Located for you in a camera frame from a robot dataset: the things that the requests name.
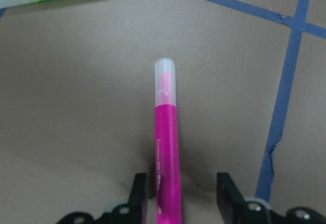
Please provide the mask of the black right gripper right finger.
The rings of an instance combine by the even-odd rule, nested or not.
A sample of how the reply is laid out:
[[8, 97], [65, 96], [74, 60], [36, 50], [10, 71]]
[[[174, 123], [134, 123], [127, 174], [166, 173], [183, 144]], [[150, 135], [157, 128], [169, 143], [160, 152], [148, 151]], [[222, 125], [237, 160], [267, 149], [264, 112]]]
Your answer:
[[226, 172], [216, 175], [216, 203], [224, 223], [243, 222], [245, 200]]

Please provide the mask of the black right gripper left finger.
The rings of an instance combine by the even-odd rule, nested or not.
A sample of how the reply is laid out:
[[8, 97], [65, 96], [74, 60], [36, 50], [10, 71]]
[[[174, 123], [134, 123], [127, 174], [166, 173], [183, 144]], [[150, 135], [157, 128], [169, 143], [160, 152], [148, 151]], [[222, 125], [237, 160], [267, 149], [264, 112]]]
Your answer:
[[134, 177], [128, 199], [130, 223], [146, 223], [147, 221], [147, 174], [137, 173]]

